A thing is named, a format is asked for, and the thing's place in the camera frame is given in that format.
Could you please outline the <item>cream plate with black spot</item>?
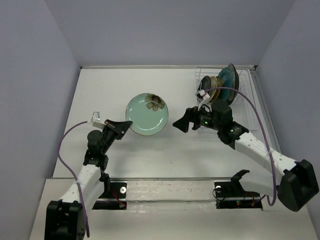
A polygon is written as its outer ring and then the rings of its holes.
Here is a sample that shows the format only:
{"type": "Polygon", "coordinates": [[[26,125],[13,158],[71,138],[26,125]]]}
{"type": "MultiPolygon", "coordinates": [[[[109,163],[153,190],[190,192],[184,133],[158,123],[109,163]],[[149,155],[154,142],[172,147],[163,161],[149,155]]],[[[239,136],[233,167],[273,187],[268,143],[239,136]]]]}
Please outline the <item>cream plate with black spot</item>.
{"type": "Polygon", "coordinates": [[[209,92],[208,92],[208,94],[210,96],[209,102],[213,102],[219,94],[219,89],[215,89],[216,87],[218,87],[217,77],[211,76],[210,77],[210,88],[209,88],[209,92]]]}

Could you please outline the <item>yellow amber plate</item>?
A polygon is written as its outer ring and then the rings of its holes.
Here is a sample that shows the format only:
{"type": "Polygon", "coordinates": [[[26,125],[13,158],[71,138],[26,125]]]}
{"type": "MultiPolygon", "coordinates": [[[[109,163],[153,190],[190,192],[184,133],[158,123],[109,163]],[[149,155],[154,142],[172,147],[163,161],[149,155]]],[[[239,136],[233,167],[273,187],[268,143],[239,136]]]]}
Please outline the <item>yellow amber plate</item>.
{"type": "Polygon", "coordinates": [[[220,94],[220,87],[222,87],[222,80],[220,77],[216,76],[216,89],[214,90],[213,100],[217,100],[220,94]]]}

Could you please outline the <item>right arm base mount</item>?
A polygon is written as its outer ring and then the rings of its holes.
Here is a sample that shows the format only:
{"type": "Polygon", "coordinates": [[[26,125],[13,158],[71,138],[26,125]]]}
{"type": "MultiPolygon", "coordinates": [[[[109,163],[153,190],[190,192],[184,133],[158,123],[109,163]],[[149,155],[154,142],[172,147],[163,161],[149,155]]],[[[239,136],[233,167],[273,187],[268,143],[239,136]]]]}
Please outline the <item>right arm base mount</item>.
{"type": "Polygon", "coordinates": [[[239,183],[216,181],[212,190],[217,209],[263,209],[257,192],[243,190],[239,183]]]}

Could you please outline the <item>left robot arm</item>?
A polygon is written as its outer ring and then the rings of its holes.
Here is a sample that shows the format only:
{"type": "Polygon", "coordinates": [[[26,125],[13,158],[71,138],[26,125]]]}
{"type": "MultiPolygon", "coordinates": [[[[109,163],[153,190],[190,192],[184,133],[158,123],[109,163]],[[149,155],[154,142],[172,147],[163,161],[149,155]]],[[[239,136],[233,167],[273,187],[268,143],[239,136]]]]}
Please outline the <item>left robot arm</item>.
{"type": "Polygon", "coordinates": [[[94,208],[99,198],[108,195],[114,198],[112,208],[125,210],[127,203],[120,200],[121,192],[113,186],[105,172],[109,158],[107,151],[116,140],[126,134],[131,121],[104,122],[91,120],[95,127],[87,135],[87,150],[79,174],[66,164],[60,162],[70,171],[73,184],[59,199],[47,205],[45,216],[44,239],[46,240],[82,240],[90,237],[88,213],[94,208]]]}

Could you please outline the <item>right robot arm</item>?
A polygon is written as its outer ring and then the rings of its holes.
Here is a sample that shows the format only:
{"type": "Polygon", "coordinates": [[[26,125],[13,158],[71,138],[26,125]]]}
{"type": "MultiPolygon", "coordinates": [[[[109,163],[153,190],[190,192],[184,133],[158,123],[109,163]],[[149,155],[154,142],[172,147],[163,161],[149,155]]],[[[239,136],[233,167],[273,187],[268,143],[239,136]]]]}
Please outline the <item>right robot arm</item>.
{"type": "Polygon", "coordinates": [[[183,117],[172,125],[187,133],[189,125],[195,131],[200,127],[217,130],[222,143],[242,153],[271,173],[271,179],[257,177],[247,181],[244,176],[249,170],[243,169],[230,179],[230,190],[235,196],[256,192],[276,197],[289,210],[299,211],[320,191],[313,165],[303,159],[294,160],[272,150],[268,142],[257,139],[246,127],[233,119],[232,109],[222,100],[203,107],[187,108],[183,117]]]}

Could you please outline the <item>teal scalloped plate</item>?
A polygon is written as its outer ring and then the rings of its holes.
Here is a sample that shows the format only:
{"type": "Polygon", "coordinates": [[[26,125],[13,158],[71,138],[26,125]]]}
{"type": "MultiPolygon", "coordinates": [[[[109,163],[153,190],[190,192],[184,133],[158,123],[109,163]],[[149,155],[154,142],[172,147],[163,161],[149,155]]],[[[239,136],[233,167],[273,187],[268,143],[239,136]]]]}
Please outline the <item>teal scalloped plate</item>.
{"type": "Polygon", "coordinates": [[[226,102],[230,93],[230,90],[226,88],[231,88],[235,79],[235,71],[233,66],[229,65],[228,67],[223,68],[219,72],[218,77],[221,79],[221,87],[223,87],[220,89],[218,99],[226,102]]]}

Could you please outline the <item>light green floral plate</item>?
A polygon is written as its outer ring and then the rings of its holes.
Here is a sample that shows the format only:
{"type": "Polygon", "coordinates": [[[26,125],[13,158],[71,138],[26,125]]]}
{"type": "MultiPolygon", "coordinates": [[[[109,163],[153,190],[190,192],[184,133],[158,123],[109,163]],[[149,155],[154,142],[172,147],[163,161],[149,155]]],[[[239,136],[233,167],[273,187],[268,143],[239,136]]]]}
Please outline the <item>light green floral plate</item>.
{"type": "Polygon", "coordinates": [[[141,136],[152,136],[161,132],[169,120],[166,102],[154,93],[141,93],[127,104],[125,119],[131,121],[130,129],[141,136]]]}

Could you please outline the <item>brown rimmed cream plate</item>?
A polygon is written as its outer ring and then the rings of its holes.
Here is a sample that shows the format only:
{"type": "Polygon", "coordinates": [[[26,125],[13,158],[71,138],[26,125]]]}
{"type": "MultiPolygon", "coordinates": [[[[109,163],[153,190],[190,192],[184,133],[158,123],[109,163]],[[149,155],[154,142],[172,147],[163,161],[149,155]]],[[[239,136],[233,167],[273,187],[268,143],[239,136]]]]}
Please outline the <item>brown rimmed cream plate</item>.
{"type": "Polygon", "coordinates": [[[228,105],[231,105],[233,103],[233,101],[235,100],[237,94],[238,94],[240,80],[239,80],[239,74],[238,74],[235,66],[232,63],[230,63],[229,65],[232,65],[232,67],[234,68],[234,77],[235,77],[235,79],[233,80],[233,83],[232,83],[231,90],[230,90],[229,95],[228,95],[228,99],[226,100],[226,103],[228,105]]]}

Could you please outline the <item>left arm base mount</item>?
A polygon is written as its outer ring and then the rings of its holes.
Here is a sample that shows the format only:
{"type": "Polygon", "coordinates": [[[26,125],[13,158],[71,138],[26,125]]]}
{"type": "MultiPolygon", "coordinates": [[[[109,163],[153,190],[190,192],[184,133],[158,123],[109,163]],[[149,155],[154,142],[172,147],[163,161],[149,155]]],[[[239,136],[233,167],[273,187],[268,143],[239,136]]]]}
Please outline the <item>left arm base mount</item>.
{"type": "Polygon", "coordinates": [[[104,192],[93,205],[93,210],[126,210],[127,209],[127,182],[112,181],[109,192],[104,192]]]}

